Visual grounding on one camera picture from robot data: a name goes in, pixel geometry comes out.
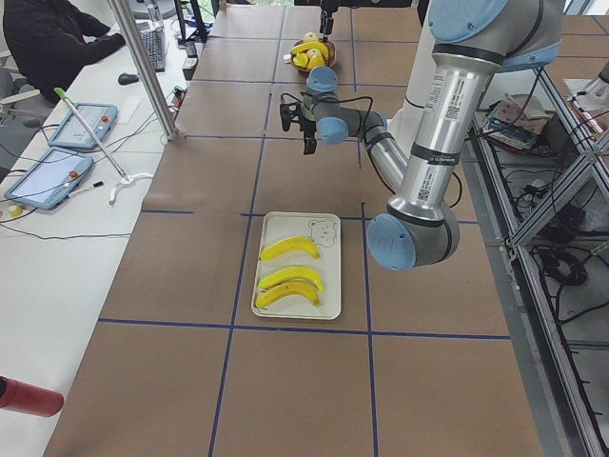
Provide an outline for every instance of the keyboard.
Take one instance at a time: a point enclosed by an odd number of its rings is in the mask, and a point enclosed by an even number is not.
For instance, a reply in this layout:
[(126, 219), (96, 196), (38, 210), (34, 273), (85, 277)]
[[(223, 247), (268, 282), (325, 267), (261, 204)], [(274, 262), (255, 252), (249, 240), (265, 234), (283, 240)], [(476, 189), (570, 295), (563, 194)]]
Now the keyboard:
[(144, 49), (155, 71), (165, 71), (165, 33), (162, 30), (140, 30)]

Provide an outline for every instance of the barcode sticker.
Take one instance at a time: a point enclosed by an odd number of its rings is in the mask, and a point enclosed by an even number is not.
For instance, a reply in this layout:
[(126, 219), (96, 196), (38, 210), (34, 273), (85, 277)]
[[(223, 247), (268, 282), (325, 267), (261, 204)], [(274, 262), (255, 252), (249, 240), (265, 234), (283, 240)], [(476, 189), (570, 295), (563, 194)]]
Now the barcode sticker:
[(422, 180), (421, 187), (419, 188), (419, 194), (417, 198), (420, 202), (424, 203), (429, 200), (429, 194), (431, 193), (431, 188), (434, 185), (434, 181), (436, 179), (436, 170), (433, 168), (428, 168), (425, 177)]
[(440, 101), (444, 85), (446, 84), (446, 73), (438, 71), (434, 74), (434, 80), (431, 83), (431, 91), (425, 103), (425, 111), (436, 112), (436, 105)]
[(450, 95), (444, 119), (449, 121), (462, 122), (462, 117), (465, 115), (471, 101), (467, 98), (471, 95), (470, 90), (473, 82), (470, 79), (459, 77), (457, 84), (453, 88), (453, 93)]

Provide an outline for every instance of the yellow object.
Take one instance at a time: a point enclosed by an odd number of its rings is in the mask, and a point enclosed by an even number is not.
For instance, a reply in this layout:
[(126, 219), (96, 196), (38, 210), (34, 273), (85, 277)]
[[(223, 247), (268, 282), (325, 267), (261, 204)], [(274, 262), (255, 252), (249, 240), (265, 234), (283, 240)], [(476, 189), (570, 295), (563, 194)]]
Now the yellow object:
[(309, 59), (310, 59), (310, 58), (312, 58), (314, 55), (321, 55), (321, 56), (323, 56), (323, 55), (322, 55), (322, 52), (321, 52), (320, 50), (316, 50), (316, 49), (313, 49), (313, 50), (308, 50), (308, 51), (306, 52), (306, 56), (307, 56)]
[(317, 245), (303, 236), (292, 236), (284, 240), (273, 243), (268, 248), (264, 248), (260, 253), (260, 260), (271, 260), (292, 250), (303, 250), (308, 252), (314, 259), (319, 259), (320, 252)]
[(311, 267), (295, 266), (286, 267), (275, 271), (263, 278), (258, 286), (260, 288), (274, 288), (289, 281), (305, 280), (317, 288), (319, 292), (324, 291), (322, 276)]
[(317, 33), (315, 33), (314, 31), (305, 33), (303, 37), (303, 42), (308, 43), (309, 41), (320, 41), (319, 37), (317, 36)]
[(19, 217), (23, 213), (23, 208), (19, 205), (11, 205), (9, 207), (9, 214), (11, 217)]
[(322, 304), (317, 290), (313, 286), (299, 281), (290, 281), (260, 293), (256, 299), (256, 308), (266, 308), (289, 295), (301, 295), (316, 308)]
[(307, 43), (296, 45), (292, 48), (290, 53), (293, 55), (298, 54), (299, 52), (307, 52), (308, 50), (319, 50), (322, 53), (325, 62), (327, 62), (330, 58), (330, 51), (327, 49), (327, 46), (319, 41), (309, 41)]
[(312, 57), (309, 57), (308, 59), (308, 64), (306, 64), (306, 69), (311, 71), (313, 69), (316, 69), (317, 67), (324, 67), (325, 66), (325, 60), (322, 57), (322, 55), (320, 53), (316, 53), (313, 54)]
[(299, 52), (296, 55), (292, 56), (292, 63), (301, 69), (306, 68), (306, 64), (308, 64), (308, 57), (304, 52)]

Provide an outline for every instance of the white desk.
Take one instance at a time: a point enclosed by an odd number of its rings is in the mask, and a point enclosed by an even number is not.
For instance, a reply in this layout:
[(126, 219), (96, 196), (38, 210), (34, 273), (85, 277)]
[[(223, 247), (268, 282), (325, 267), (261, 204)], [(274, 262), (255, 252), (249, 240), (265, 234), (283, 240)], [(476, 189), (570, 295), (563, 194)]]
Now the white desk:
[[(166, 95), (186, 84), (182, 74), (186, 53), (177, 49), (168, 25), (166, 21), (166, 71), (157, 73)], [(85, 67), (68, 90), (74, 102), (111, 103), (119, 111), (129, 97), (141, 99), (128, 123), (115, 125), (106, 143), (133, 133), (153, 113), (142, 82), (118, 85), (118, 75), (124, 71), (136, 72), (127, 47)], [(61, 122), (67, 113), (60, 103), (46, 124)], [(164, 143), (163, 130), (154, 121), (114, 157), (128, 173), (154, 172)], [(38, 134), (22, 157), (39, 158), (47, 149), (44, 136)], [(97, 152), (94, 157), (103, 155)], [(32, 164), (22, 158), (13, 169), (28, 169)], [(7, 177), (0, 185), (2, 195), (15, 179)], [(108, 204), (108, 194), (119, 175), (108, 160), (96, 164), (81, 187), (100, 180), (104, 186), (68, 199), (53, 211), (38, 210), (10, 227), (42, 236), (130, 233), (149, 180), (121, 190), (113, 207)], [(0, 203), (4, 213), (0, 220), (10, 219), (9, 205)], [(0, 228), (0, 374), (67, 396), (127, 242), (127, 237), (42, 241)], [(0, 453), (42, 455), (58, 417), (39, 418), (0, 409)]]

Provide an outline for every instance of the plate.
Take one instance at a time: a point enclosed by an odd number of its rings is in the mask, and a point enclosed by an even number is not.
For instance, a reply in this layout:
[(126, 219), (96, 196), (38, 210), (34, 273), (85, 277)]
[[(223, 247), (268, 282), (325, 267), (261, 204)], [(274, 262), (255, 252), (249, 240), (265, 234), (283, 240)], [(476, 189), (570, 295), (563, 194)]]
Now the plate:
[[(260, 260), (262, 250), (291, 236), (311, 239), (320, 252), (314, 259), (308, 253), (293, 250), (269, 261)], [(264, 291), (258, 287), (268, 274), (285, 267), (311, 267), (320, 273), (324, 291), (319, 292), (321, 305), (316, 308), (300, 295), (289, 295), (268, 308), (256, 308), (256, 298)], [(251, 310), (260, 317), (295, 319), (336, 319), (341, 314), (341, 220), (335, 214), (279, 212), (265, 216), (258, 250), (258, 265), (251, 299)]]

